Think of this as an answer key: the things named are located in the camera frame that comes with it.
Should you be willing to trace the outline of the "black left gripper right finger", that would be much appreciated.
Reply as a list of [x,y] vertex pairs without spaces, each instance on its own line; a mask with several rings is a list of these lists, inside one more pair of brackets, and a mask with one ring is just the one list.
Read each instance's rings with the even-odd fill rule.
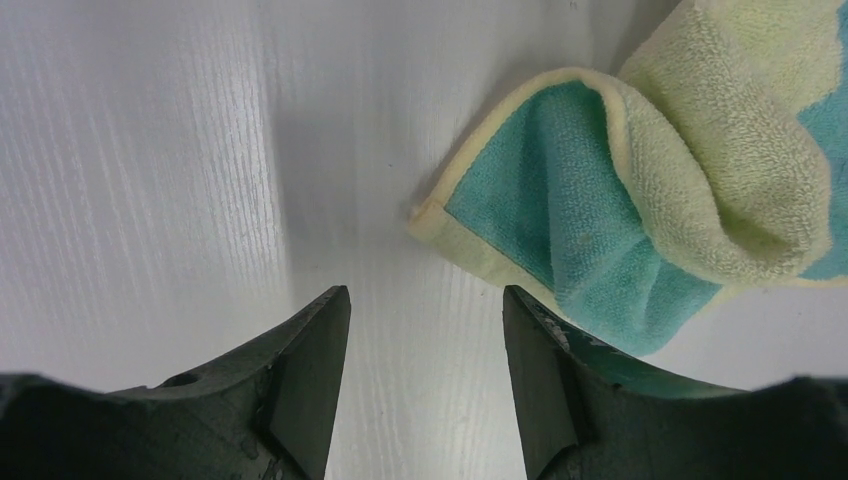
[[509,286],[503,325],[531,479],[843,479],[847,382],[754,391],[691,379],[565,323]]

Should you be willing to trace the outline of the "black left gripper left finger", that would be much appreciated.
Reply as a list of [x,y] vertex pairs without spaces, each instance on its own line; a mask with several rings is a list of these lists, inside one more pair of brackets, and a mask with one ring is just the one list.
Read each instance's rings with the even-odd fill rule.
[[1,377],[5,479],[321,479],[351,317],[335,286],[282,324],[154,387]]

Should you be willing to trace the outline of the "yellow green teal towel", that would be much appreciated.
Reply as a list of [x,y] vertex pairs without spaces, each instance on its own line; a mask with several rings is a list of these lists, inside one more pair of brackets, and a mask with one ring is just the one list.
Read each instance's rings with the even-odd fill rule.
[[410,223],[633,355],[718,298],[847,279],[847,5],[684,1],[609,76],[511,92]]

